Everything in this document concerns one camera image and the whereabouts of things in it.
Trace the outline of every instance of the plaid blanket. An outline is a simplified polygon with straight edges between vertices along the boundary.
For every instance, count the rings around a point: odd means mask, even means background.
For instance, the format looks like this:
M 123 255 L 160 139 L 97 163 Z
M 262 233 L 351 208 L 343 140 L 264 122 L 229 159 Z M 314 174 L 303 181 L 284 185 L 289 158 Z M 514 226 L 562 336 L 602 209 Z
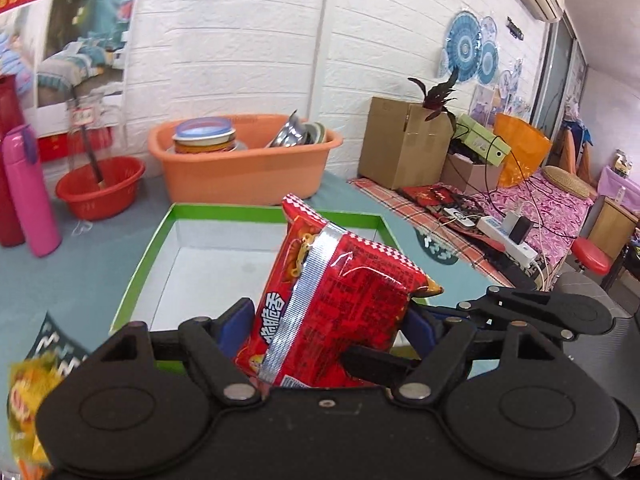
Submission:
M 512 286 L 511 282 L 509 282 L 501 272 L 498 272 L 492 264 L 484 259 L 484 254 L 481 250 L 467 242 L 460 234 L 439 224 L 438 221 L 429 213 L 425 212 L 423 208 L 399 196 L 396 192 L 379 186 L 368 178 L 357 178 L 351 180 L 350 183 L 361 192 L 369 195 L 382 205 L 391 209 L 391 211 L 394 211 L 405 220 L 411 222 L 411 224 L 418 229 L 427 233 L 437 230 L 436 235 L 452 245 L 458 251 L 456 256 L 469 262 L 473 269 L 482 272 L 500 285 Z

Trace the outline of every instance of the yellow snack bag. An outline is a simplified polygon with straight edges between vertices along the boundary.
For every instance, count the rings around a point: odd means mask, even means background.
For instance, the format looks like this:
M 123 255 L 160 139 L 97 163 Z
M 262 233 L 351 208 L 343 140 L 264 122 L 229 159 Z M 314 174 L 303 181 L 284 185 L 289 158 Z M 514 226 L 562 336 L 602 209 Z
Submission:
M 40 404 L 62 377 L 52 352 L 26 359 L 10 367 L 7 418 L 11 449 L 16 460 L 47 465 L 36 436 L 35 416 Z

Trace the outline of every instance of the metal screw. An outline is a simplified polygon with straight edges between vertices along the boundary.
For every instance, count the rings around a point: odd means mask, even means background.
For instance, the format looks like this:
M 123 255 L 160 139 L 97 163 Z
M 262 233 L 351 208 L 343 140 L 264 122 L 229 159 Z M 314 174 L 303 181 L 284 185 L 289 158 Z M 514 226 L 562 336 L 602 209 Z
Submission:
M 255 388 L 250 384 L 236 383 L 227 386 L 223 393 L 230 400 L 249 400 L 255 395 Z
M 407 383 L 398 390 L 405 399 L 421 400 L 431 395 L 431 388 L 422 383 Z

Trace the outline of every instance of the stainless steel bowl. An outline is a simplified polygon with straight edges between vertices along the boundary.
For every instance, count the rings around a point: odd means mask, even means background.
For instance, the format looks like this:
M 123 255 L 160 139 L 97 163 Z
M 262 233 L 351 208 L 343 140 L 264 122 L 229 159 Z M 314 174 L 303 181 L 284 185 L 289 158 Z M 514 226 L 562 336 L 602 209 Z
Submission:
M 267 145 L 267 148 L 288 148 L 289 146 L 306 144 L 308 131 L 296 113 L 297 110 L 289 116 L 287 122 Z

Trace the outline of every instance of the red snack bag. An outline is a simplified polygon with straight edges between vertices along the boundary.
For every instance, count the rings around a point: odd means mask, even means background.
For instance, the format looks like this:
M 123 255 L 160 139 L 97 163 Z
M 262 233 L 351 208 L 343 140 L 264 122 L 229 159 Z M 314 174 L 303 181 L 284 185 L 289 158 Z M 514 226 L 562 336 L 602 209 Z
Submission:
M 409 294 L 442 288 L 393 248 L 330 224 L 295 196 L 291 222 L 236 364 L 281 386 L 363 386 L 339 357 L 350 345 L 389 350 Z

